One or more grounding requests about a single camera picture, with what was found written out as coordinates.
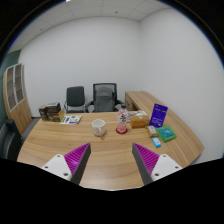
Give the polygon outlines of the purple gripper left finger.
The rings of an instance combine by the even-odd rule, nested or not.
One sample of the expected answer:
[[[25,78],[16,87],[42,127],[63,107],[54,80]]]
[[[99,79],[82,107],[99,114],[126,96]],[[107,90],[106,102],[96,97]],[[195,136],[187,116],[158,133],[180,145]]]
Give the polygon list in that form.
[[[90,154],[91,146],[87,143],[65,155],[56,154],[42,169],[79,185]]]

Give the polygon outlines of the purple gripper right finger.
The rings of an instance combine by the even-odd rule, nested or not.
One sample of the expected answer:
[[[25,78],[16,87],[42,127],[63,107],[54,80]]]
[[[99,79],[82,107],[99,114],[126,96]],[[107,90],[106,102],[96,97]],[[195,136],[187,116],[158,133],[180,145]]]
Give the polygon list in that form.
[[[149,183],[182,169],[182,167],[167,154],[158,155],[136,143],[132,145],[132,154],[144,185],[148,185]]]

